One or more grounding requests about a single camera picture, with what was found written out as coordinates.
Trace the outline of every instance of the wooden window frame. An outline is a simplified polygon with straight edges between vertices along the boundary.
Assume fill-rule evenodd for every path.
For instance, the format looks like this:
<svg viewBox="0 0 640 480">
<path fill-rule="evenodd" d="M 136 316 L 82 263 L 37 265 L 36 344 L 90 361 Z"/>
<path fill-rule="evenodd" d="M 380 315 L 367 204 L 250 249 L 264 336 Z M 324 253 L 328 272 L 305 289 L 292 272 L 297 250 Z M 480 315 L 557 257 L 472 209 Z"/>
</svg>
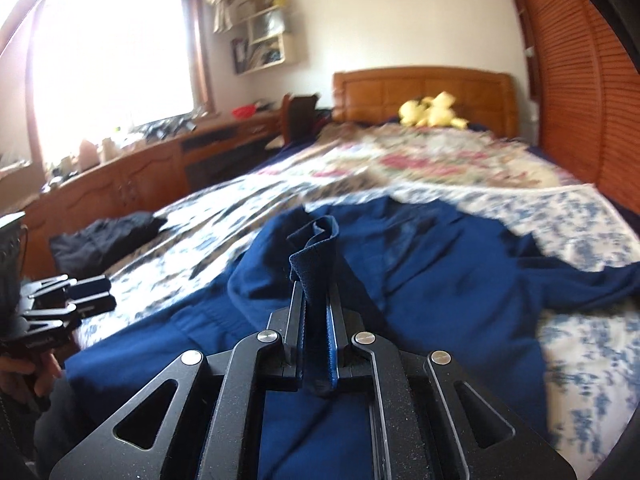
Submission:
<svg viewBox="0 0 640 480">
<path fill-rule="evenodd" d="M 195 106 L 204 106 L 207 112 L 215 112 L 213 94 L 211 91 L 211 81 L 209 72 L 209 61 L 205 50 L 204 38 L 204 0 L 186 0 L 186 24 L 189 31 L 188 51 L 191 84 L 193 87 L 193 97 Z M 34 56 L 34 31 L 38 25 L 38 20 L 44 10 L 45 0 L 34 10 L 33 25 L 31 29 L 31 41 L 27 54 L 26 67 L 26 111 L 27 111 L 27 133 L 31 148 L 32 164 L 42 165 L 42 149 L 38 136 L 38 127 L 35 113 L 35 103 L 33 99 L 33 56 Z"/>
</svg>

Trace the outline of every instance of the screw head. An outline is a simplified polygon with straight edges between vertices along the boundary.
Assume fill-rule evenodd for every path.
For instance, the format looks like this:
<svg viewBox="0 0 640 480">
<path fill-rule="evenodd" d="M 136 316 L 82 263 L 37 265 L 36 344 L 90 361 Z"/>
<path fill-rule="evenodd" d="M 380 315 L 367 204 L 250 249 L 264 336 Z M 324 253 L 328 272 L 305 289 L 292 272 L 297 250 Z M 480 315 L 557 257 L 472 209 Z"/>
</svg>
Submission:
<svg viewBox="0 0 640 480">
<path fill-rule="evenodd" d="M 258 334 L 258 341 L 261 343 L 273 343 L 278 338 L 275 330 L 263 330 Z"/>
<path fill-rule="evenodd" d="M 444 350 L 436 350 L 431 354 L 431 360 L 437 365 L 448 365 L 451 362 L 451 356 Z"/>
<path fill-rule="evenodd" d="M 376 340 L 376 336 L 371 332 L 358 332 L 355 335 L 355 339 L 357 343 L 361 345 L 370 345 Z"/>
<path fill-rule="evenodd" d="M 187 366 L 193 366 L 202 361 L 202 354 L 197 350 L 187 350 L 180 356 L 180 361 Z"/>
</svg>

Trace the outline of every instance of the white wall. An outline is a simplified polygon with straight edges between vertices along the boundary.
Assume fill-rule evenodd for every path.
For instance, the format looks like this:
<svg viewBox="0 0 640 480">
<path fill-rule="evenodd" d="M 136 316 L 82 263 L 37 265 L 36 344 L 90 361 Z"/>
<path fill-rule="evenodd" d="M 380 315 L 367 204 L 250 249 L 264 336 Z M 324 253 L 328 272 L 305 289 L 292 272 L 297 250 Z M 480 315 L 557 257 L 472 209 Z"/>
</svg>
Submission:
<svg viewBox="0 0 640 480">
<path fill-rule="evenodd" d="M 512 0 L 290 0 L 302 61 L 247 75 L 252 97 L 319 91 L 332 106 L 332 74 L 397 65 L 508 72 L 528 130 L 524 44 Z"/>
<path fill-rule="evenodd" d="M 233 108 L 252 102 L 247 81 L 236 76 L 231 52 L 233 32 L 214 34 L 211 6 L 203 9 L 205 48 L 209 59 L 213 102 L 219 112 L 229 112 Z"/>
</svg>

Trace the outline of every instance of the hand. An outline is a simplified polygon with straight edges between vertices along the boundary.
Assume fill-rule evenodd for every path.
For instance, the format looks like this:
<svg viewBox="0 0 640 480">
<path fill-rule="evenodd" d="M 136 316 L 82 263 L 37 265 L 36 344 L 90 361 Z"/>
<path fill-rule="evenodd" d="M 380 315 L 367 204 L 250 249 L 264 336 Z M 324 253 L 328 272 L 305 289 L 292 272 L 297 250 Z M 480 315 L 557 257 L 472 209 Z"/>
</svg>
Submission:
<svg viewBox="0 0 640 480">
<path fill-rule="evenodd" d="M 18 402 L 26 404 L 30 398 L 24 381 L 19 380 L 20 375 L 37 375 L 34 393 L 38 397 L 44 397 L 51 393 L 56 379 L 62 377 L 62 370 L 53 351 L 40 354 L 40 363 L 35 364 L 28 359 L 14 359 L 0 356 L 0 390 L 12 396 Z"/>
</svg>

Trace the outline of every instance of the bed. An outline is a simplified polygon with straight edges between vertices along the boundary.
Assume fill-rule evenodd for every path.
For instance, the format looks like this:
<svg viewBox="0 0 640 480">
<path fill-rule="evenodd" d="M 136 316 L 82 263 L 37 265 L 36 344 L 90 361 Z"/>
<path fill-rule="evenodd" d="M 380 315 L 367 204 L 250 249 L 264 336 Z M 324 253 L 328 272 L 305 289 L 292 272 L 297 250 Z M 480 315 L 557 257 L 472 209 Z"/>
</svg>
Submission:
<svg viewBox="0 0 640 480">
<path fill-rule="evenodd" d="M 419 131 L 379 124 L 408 99 L 448 91 L 459 116 L 492 132 Z M 158 214 L 160 235 L 109 270 L 118 307 L 86 320 L 80 348 L 161 311 L 210 283 L 264 223 L 299 205 L 439 198 L 459 210 L 533 233 L 548 255 L 583 270 L 640 261 L 640 241 L 590 184 L 527 151 L 507 74 L 444 67 L 334 75 L 334 122 L 292 156 L 195 193 Z M 548 428 L 579 479 L 608 455 L 640 400 L 640 316 L 631 300 L 606 314 L 546 313 Z"/>
</svg>

